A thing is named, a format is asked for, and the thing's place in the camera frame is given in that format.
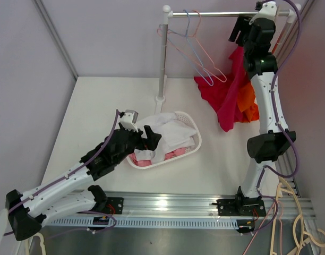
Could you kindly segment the white t shirt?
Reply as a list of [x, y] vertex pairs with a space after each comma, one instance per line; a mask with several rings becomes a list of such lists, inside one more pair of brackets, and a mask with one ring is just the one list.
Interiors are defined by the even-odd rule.
[[196, 129], [178, 120], [177, 114], [174, 112], [146, 117], [139, 120], [136, 125], [141, 130], [145, 125], [149, 125], [154, 133], [162, 135], [157, 149], [154, 150], [153, 163], [163, 162], [165, 154], [171, 151], [178, 148], [187, 149], [195, 145], [193, 136], [196, 135]]

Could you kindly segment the pink wire hanger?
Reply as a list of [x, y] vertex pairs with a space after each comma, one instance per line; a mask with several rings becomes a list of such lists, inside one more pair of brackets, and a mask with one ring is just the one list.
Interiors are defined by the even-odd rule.
[[[209, 86], [214, 86], [214, 80], [226, 82], [226, 75], [220, 68], [216, 66], [214, 60], [198, 39], [198, 30], [202, 21], [202, 14], [200, 14], [200, 12], [196, 10], [193, 10], [191, 12], [183, 10], [182, 13], [185, 14], [187, 18], [186, 28], [184, 32], [177, 32], [169, 28], [169, 21], [173, 17], [174, 12], [169, 8], [168, 5], [165, 5], [163, 8], [163, 22], [157, 29], [157, 34], [162, 38], [160, 77], [162, 79], [165, 78], [167, 47], [172, 46]], [[198, 18], [198, 22], [194, 31], [189, 32], [192, 14], [196, 15], [196, 17]], [[183, 38], [191, 52], [187, 53], [183, 51], [180, 47], [178, 47], [171, 40], [171, 35]]]

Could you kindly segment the light blue wire hanger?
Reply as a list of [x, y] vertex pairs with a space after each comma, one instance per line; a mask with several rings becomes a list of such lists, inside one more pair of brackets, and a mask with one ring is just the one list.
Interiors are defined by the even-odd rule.
[[169, 36], [167, 36], [167, 42], [170, 45], [172, 45], [181, 54], [181, 56], [192, 66], [192, 68], [197, 72], [197, 74], [203, 79], [203, 81], [205, 81], [207, 85], [212, 87], [214, 85], [213, 78], [209, 74], [209, 71], [205, 68], [205, 65], [204, 65], [201, 57], [199, 56], [196, 47], [192, 43], [193, 39], [196, 40], [198, 29], [199, 29], [199, 26], [201, 24], [201, 17], [199, 16], [198, 23], [196, 25], [194, 33], [192, 35], [190, 35], [189, 34], [189, 28], [190, 28], [190, 24], [191, 24], [191, 16], [190, 16], [189, 11], [187, 11], [186, 9], [184, 9], [183, 12], [187, 16], [187, 26], [186, 26], [185, 32], [184, 33], [179, 33], [179, 32], [176, 32], [176, 31], [174, 31], [172, 29], [168, 29], [167, 30], [167, 35], [173, 34], [173, 35], [178, 35], [179, 37], [184, 38], [186, 40], [186, 42], [187, 42], [187, 45], [190, 47], [193, 55], [195, 56], [195, 59], [190, 58], [185, 52], [183, 52], [180, 48], [178, 48], [172, 42], [172, 40], [170, 39]]

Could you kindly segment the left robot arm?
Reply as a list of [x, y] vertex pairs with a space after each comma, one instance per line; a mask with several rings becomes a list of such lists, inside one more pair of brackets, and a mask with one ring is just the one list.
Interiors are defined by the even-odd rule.
[[148, 125], [137, 131], [123, 126], [112, 129], [104, 142], [61, 176], [29, 191], [10, 191], [6, 194], [5, 207], [11, 234], [23, 241], [56, 218], [83, 211], [103, 212], [107, 196], [94, 182], [112, 172], [136, 149], [155, 150], [161, 138]]

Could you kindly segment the orange t shirt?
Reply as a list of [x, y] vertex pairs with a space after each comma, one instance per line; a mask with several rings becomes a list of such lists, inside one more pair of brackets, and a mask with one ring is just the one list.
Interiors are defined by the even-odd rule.
[[250, 81], [240, 86], [237, 94], [234, 122], [251, 123], [259, 120], [259, 109], [255, 99], [256, 96]]

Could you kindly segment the magenta t shirt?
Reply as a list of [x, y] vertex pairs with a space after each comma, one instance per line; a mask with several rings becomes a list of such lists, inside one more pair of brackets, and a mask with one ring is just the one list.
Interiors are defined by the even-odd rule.
[[226, 82], [214, 80], [214, 86], [210, 87], [200, 76], [194, 77], [202, 99], [216, 112], [219, 126], [225, 132], [234, 127], [238, 90], [250, 81], [243, 66], [243, 57], [244, 49], [238, 46], [229, 57], [232, 67], [231, 72], [226, 75]]

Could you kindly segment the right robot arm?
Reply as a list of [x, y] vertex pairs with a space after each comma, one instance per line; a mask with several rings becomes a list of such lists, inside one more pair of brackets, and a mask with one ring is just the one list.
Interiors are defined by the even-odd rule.
[[244, 69], [254, 89], [260, 114], [259, 135], [247, 141], [251, 158], [248, 172], [231, 204], [244, 216], [264, 207], [260, 194], [264, 170], [273, 167], [278, 157], [296, 140], [296, 133], [288, 129], [283, 119], [279, 101], [278, 65], [270, 52], [275, 31], [276, 25], [271, 19], [240, 15], [229, 38], [244, 49]]

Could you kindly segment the light pink t shirt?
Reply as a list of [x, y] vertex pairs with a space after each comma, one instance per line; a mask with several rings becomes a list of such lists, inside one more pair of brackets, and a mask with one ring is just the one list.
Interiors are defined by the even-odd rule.
[[[164, 161], [180, 157], [186, 153], [186, 148], [178, 148], [174, 151], [171, 151], [164, 156]], [[158, 162], [153, 163], [153, 155], [154, 151], [150, 150], [136, 150], [134, 153], [130, 154], [131, 162], [139, 167], [147, 167], [151, 166], [152, 164], [157, 164]]]

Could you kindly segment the beige wooden hanger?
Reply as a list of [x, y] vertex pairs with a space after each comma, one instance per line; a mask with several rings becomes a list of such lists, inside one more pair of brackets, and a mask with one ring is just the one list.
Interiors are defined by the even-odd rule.
[[287, 19], [289, 16], [289, 9], [282, 8], [279, 4], [275, 17], [276, 24], [276, 38], [273, 40], [274, 45], [272, 48], [272, 53], [276, 56], [280, 50], [280, 47], [284, 41], [289, 25], [287, 24]]

